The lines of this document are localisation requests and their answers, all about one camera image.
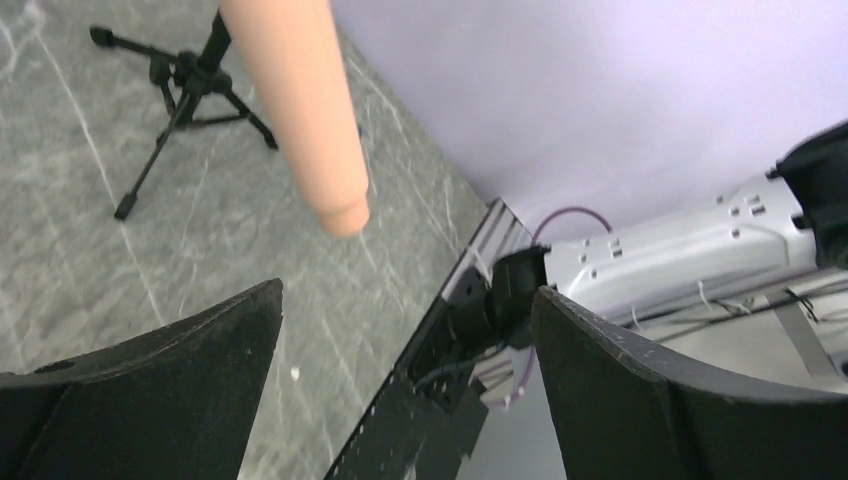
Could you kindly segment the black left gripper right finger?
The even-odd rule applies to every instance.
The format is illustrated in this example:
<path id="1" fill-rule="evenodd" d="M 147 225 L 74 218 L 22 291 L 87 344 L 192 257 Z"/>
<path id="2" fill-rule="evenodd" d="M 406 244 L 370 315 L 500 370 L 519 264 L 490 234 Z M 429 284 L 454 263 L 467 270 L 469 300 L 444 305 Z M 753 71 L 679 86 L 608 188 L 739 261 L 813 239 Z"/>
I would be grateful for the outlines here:
<path id="1" fill-rule="evenodd" d="M 532 334 L 570 479 L 843 479 L 847 398 L 731 372 L 557 291 Z"/>

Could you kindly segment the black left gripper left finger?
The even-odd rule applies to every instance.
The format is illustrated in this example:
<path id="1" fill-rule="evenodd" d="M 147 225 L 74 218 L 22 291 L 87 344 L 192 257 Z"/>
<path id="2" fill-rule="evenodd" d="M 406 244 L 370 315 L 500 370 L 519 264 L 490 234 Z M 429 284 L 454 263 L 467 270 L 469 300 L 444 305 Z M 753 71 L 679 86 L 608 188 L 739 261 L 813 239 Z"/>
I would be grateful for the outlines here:
<path id="1" fill-rule="evenodd" d="M 282 325 L 268 280 L 108 348 L 1 377 L 5 479 L 234 479 Z"/>

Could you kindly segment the black tripod microphone stand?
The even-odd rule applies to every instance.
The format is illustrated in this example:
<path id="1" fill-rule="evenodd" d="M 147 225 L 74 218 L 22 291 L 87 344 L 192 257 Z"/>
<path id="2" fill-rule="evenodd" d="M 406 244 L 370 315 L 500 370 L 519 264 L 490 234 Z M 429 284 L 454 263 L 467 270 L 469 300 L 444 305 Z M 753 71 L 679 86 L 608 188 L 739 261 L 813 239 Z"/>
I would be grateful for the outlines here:
<path id="1" fill-rule="evenodd" d="M 247 121 L 262 135 L 269 149 L 278 148 L 270 128 L 236 95 L 231 76 L 221 68 L 221 62 L 231 45 L 231 37 L 220 13 L 215 14 L 210 35 L 200 53 L 190 50 L 170 53 L 117 36 L 111 29 L 99 25 L 91 26 L 89 34 L 98 47 L 127 50 L 149 59 L 149 81 L 159 88 L 169 115 L 169 123 L 157 136 L 149 159 L 133 186 L 118 203 L 113 214 L 116 220 L 124 221 L 130 215 L 150 170 L 175 132 Z M 236 112 L 213 118 L 197 118 L 195 113 L 201 101 L 210 95 L 224 97 Z"/>

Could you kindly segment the pink microphone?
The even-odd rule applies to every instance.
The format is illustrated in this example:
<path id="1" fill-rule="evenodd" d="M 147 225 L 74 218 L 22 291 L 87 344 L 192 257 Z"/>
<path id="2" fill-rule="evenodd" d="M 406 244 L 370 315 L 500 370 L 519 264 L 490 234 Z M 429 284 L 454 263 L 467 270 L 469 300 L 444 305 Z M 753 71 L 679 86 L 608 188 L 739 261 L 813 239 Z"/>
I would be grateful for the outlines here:
<path id="1" fill-rule="evenodd" d="M 369 179 L 331 5 L 327 1 L 223 1 L 299 193 L 335 236 L 367 224 Z"/>

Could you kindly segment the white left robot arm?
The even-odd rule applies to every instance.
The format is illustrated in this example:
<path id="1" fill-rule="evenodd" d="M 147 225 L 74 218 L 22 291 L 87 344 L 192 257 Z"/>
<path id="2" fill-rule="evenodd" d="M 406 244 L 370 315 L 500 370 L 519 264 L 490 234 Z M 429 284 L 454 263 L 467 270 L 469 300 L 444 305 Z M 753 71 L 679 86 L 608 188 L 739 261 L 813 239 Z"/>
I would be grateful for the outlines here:
<path id="1" fill-rule="evenodd" d="M 354 276 L 341 249 L 266 203 L 187 257 L 166 289 L 196 314 L 135 338 L 1 376 L 5 479 L 241 479 L 262 431 L 293 429 L 270 373 L 290 326 L 404 340 L 334 452 L 327 479 L 450 479 L 487 410 L 475 364 L 532 346 L 575 479 L 843 479 L 847 400 L 707 366 L 636 335 L 641 320 L 840 265 L 827 208 L 803 209 L 790 157 L 707 204 L 580 241 L 512 250 L 492 208 L 456 258 L 395 231 L 415 269 Z"/>

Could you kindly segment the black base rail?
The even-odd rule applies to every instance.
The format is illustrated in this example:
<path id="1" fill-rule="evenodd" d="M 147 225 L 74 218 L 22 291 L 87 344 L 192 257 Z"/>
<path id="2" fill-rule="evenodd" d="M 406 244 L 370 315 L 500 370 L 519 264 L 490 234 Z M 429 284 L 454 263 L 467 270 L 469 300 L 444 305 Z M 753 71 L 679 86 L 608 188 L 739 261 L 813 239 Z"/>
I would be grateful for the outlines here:
<path id="1" fill-rule="evenodd" d="M 486 347 L 530 343 L 526 324 L 506 318 L 502 296 L 515 277 L 496 263 L 529 243 L 515 214 L 493 201 L 326 478 L 456 477 L 488 415 L 473 365 Z"/>

